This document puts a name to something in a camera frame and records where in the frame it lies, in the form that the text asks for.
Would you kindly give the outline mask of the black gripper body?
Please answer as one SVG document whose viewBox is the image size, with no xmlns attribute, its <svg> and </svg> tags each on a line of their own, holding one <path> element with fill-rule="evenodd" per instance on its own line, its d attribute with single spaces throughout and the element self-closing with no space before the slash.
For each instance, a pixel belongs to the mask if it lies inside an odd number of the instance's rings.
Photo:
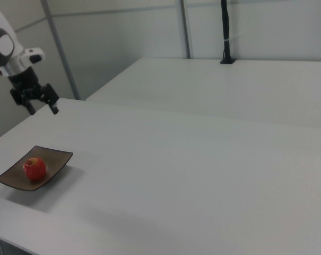
<svg viewBox="0 0 321 255">
<path fill-rule="evenodd" d="M 32 67 L 25 71 L 8 77 L 13 88 L 21 91 L 30 100 L 40 100 L 41 85 Z"/>
</svg>

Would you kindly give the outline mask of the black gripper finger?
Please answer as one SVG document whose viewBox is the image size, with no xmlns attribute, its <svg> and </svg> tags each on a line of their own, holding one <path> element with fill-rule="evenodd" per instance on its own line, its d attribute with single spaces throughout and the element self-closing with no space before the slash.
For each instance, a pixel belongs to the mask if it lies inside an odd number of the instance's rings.
<svg viewBox="0 0 321 255">
<path fill-rule="evenodd" d="M 30 99 L 28 99 L 21 91 L 12 88 L 10 90 L 10 94 L 13 97 L 15 103 L 19 106 L 25 107 L 30 115 L 34 115 L 36 113 L 35 108 L 30 103 Z"/>
<path fill-rule="evenodd" d="M 59 100 L 59 96 L 49 83 L 42 86 L 40 100 L 49 106 L 54 115 L 59 112 L 57 108 L 57 101 Z"/>
</svg>

